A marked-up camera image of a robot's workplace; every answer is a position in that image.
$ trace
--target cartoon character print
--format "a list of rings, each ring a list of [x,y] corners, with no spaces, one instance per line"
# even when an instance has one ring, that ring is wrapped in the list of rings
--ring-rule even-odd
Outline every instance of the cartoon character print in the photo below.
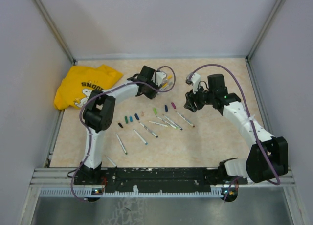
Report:
[[[74,104],[75,104],[77,107],[79,107],[79,108],[81,108],[81,107],[88,101],[92,90],[83,89],[82,92],[83,92],[83,94],[84,94],[86,97],[84,97],[84,98],[82,98],[82,99],[76,98],[75,101],[74,101]]]

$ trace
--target light wood surface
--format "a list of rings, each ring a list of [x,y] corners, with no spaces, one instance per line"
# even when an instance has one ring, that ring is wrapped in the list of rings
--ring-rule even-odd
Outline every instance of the light wood surface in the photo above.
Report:
[[[124,73],[116,85],[124,83],[128,77],[139,73],[144,65],[154,69],[162,65],[169,65],[175,70],[177,76],[177,83],[172,91],[157,95],[154,100],[150,100],[144,95],[129,98],[115,107],[113,123],[105,135],[102,166],[112,167],[105,155],[108,155],[119,167],[213,167],[218,166],[220,161],[231,157],[247,157],[249,149],[245,141],[236,128],[217,110],[211,106],[205,106],[202,110],[192,113],[183,108],[185,93],[191,90],[191,86],[185,83],[186,76],[199,66],[209,63],[221,64],[235,74],[243,88],[251,114],[255,114],[255,118],[262,125],[244,58],[79,61],[79,65],[95,68],[106,64]],[[170,70],[164,69],[164,72],[170,75]],[[210,74],[223,74],[228,92],[234,92],[241,97],[235,82],[221,68],[206,67],[198,73],[205,81]],[[195,124],[194,128],[175,113],[171,102],[175,103],[178,112]],[[166,115],[181,125],[182,131],[148,122],[159,122],[154,115],[153,107],[156,107],[158,114],[162,116],[165,113],[165,104],[169,107]],[[144,111],[144,117],[140,116],[141,111]],[[148,133],[136,121],[135,113],[139,115],[141,122],[158,134],[158,138]],[[74,167],[78,166],[82,160],[85,151],[86,130],[80,124],[78,115],[79,110],[74,108],[65,110],[51,167]],[[125,124],[124,116],[128,118],[132,116],[134,121]],[[123,124],[123,129],[118,126],[118,122]],[[148,145],[143,144],[133,129],[136,129],[146,139]],[[124,154],[115,133],[121,137],[128,155]]]

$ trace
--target gray wall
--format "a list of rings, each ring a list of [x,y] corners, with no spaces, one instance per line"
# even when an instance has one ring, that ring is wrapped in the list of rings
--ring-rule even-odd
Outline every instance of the gray wall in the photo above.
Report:
[[[17,224],[70,68],[32,0],[0,0],[0,223]]]
[[[42,0],[73,56],[246,56],[276,0]]]
[[[313,223],[313,0],[286,0],[252,65]]]

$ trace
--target beige tabletop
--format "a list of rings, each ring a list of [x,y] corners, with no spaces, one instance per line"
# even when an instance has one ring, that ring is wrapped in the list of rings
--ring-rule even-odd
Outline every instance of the beige tabletop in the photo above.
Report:
[[[116,85],[139,73],[144,65],[154,69],[168,65],[174,69],[177,76],[177,83],[172,91],[157,95],[154,100],[144,95],[132,97],[115,107],[113,122],[105,134],[102,166],[112,167],[105,155],[108,155],[118,167],[214,167],[218,166],[220,161],[231,157],[247,157],[249,153],[247,144],[237,129],[217,110],[209,105],[196,113],[183,108],[185,93],[192,88],[185,83],[186,76],[199,66],[209,63],[221,64],[234,73],[243,88],[251,114],[255,114],[256,120],[263,125],[244,58],[79,61],[79,65],[97,68],[101,64],[106,64],[122,72],[124,76]],[[171,74],[168,69],[163,71],[168,75]],[[223,74],[228,92],[234,92],[241,98],[235,82],[223,69],[206,67],[198,72],[205,81],[208,75],[215,73]],[[175,113],[171,102],[175,103],[178,112],[195,124],[194,128]],[[148,122],[161,122],[155,117],[153,107],[157,109],[158,115],[162,116],[165,113],[165,104],[169,108],[167,116],[181,125],[182,131]],[[144,117],[140,116],[141,111],[144,111]],[[158,138],[152,136],[136,121],[135,113],[139,115],[142,123],[158,134]],[[132,116],[134,121],[126,124],[124,116]],[[118,122],[123,124],[123,129],[118,126]],[[146,139],[148,145],[143,144],[133,129]],[[115,133],[121,137],[128,155],[124,154]],[[86,130],[79,122],[79,110],[66,109],[50,166],[78,166],[84,156],[85,143]]]

